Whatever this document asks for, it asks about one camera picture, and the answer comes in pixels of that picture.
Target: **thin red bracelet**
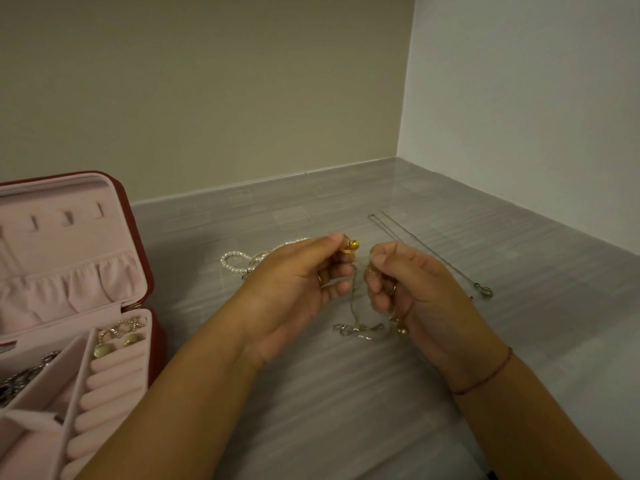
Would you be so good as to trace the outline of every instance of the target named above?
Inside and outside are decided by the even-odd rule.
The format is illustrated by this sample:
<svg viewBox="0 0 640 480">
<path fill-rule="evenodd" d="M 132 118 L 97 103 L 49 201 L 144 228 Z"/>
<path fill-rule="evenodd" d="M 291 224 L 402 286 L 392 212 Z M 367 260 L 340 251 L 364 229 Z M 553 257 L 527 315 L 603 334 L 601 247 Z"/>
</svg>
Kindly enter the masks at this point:
<svg viewBox="0 0 640 480">
<path fill-rule="evenodd" d="M 486 379 L 481 380 L 480 382 L 478 382 L 476 384 L 473 384 L 473 386 L 471 386 L 471 387 L 467 387 L 466 389 L 462 389 L 462 391 L 451 391 L 451 393 L 453 395 L 465 395 L 466 393 L 468 393 L 469 391 L 472 391 L 476 387 L 480 387 L 480 386 L 482 386 L 484 384 L 487 384 L 487 382 L 489 382 L 491 379 L 493 379 L 498 374 L 500 374 L 500 371 L 505 368 L 505 366 L 511 360 L 512 356 L 513 356 L 513 349 L 511 347 L 509 347 L 509 354 L 507 355 L 507 358 L 500 365 L 500 367 L 498 367 L 489 377 L 487 377 Z"/>
</svg>

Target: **wall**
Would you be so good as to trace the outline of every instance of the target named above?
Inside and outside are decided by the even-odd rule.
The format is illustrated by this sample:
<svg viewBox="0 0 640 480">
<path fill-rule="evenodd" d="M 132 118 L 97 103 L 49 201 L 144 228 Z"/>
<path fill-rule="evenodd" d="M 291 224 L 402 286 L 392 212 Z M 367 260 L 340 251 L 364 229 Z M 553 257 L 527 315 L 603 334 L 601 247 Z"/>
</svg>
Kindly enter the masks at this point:
<svg viewBox="0 0 640 480">
<path fill-rule="evenodd" d="M 3 0 L 0 181 L 130 198 L 395 156 L 413 0 Z"/>
<path fill-rule="evenodd" d="M 398 154 L 640 254 L 640 0 L 417 0 Z"/>
</svg>

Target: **hand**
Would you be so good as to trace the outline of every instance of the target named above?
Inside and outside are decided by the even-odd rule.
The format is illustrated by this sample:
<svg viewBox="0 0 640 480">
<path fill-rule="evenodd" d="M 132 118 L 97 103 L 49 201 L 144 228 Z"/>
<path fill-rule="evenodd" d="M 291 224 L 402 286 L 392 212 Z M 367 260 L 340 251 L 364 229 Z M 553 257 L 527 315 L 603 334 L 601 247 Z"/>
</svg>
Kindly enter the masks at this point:
<svg viewBox="0 0 640 480">
<path fill-rule="evenodd" d="M 508 348 L 484 322 L 473 302 L 436 258 L 401 242 L 371 249 L 365 281 L 373 309 L 393 311 L 451 390 L 463 390 L 491 375 Z M 390 296 L 395 278 L 396 291 Z"/>
<path fill-rule="evenodd" d="M 322 306 L 351 290 L 351 281 L 327 284 L 354 274 L 353 254 L 339 251 L 347 244 L 343 233 L 334 232 L 278 248 L 228 302 L 234 319 L 243 321 L 256 366 L 279 354 Z"/>
</svg>

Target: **person's left hand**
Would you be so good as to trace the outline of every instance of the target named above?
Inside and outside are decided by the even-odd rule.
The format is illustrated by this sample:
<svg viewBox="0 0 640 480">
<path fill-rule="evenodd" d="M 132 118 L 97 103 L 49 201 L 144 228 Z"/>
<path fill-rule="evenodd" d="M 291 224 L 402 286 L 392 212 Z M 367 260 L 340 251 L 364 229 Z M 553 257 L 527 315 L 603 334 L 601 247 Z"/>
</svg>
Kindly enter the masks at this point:
<svg viewBox="0 0 640 480">
<path fill-rule="evenodd" d="M 320 308 L 347 294 L 353 254 L 341 232 L 288 244 L 269 254 L 229 300 L 260 367 L 295 339 Z"/>
</svg>

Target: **gray table surface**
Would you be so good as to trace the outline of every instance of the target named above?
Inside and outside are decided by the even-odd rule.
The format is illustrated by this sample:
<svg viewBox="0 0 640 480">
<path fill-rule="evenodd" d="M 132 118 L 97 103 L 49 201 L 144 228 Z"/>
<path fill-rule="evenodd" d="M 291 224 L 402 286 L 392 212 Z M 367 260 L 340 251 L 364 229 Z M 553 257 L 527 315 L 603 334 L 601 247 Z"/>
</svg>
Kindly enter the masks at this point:
<svg viewBox="0 0 640 480">
<path fill-rule="evenodd" d="M 241 285 L 220 265 L 334 230 L 368 249 L 386 211 L 495 297 L 475 302 L 624 477 L 639 466 L 640 257 L 401 159 L 140 203 L 134 213 L 175 352 Z M 420 244 L 394 228 L 405 242 Z M 461 284 L 472 287 L 458 276 Z M 380 317 L 364 287 L 356 309 Z M 407 340 L 344 338 L 325 309 L 260 375 L 217 479 L 478 479 L 481 451 Z"/>
</svg>

